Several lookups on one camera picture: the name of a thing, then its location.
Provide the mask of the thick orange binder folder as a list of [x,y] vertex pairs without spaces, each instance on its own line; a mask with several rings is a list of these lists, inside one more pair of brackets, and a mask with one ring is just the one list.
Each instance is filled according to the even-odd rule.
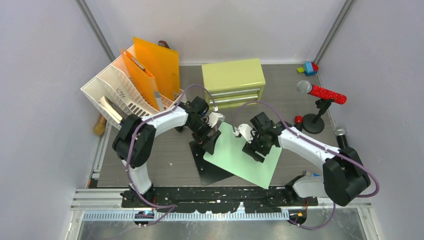
[[128,50],[121,49],[120,53],[137,91],[150,106],[162,112],[164,105],[153,74]]

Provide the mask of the white plastic file rack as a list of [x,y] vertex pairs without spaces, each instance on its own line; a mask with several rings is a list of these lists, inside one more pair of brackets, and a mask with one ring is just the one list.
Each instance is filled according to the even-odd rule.
[[101,98],[107,97],[127,115],[145,117],[159,113],[150,106],[137,91],[121,56],[100,71],[80,89],[108,124],[120,129],[120,123],[101,104]]

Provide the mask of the Nineteen Eighty-Four dark book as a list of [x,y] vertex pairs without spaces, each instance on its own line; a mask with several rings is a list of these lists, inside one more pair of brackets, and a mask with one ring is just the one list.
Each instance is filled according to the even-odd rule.
[[103,96],[100,98],[99,103],[110,113],[112,118],[116,120],[117,123],[121,124],[124,118],[127,116],[113,101],[108,97]]

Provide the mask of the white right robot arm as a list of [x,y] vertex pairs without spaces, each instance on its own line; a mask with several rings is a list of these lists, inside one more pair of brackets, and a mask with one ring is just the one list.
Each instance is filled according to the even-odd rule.
[[329,198],[345,207],[371,185],[357,151],[351,147],[326,145],[296,127],[274,122],[261,112],[233,128],[237,138],[244,138],[242,150],[255,161],[263,163],[272,147],[289,150],[318,167],[320,176],[301,175],[286,185],[285,198],[291,205],[299,205],[305,198]]

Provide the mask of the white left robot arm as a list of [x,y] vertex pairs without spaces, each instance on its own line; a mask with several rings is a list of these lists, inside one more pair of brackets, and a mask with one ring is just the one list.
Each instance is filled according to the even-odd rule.
[[112,148],[125,165],[129,186],[135,191],[135,202],[141,207],[148,207],[153,202],[150,191],[153,184],[148,175],[147,161],[157,136],[175,128],[187,127],[197,145],[213,155],[221,135],[218,125],[224,119],[216,107],[209,112],[209,105],[198,96],[193,101],[178,101],[168,110],[155,115],[138,117],[131,114],[126,117],[121,122]]

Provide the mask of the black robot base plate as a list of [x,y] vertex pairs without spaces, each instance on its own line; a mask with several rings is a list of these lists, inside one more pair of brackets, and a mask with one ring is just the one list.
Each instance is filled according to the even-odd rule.
[[166,213],[174,206],[175,213],[213,214],[234,213],[244,207],[246,213],[276,213],[281,207],[315,207],[315,197],[301,198],[283,186],[268,189],[255,186],[214,186],[214,187],[154,187],[146,199],[164,206],[158,212]]

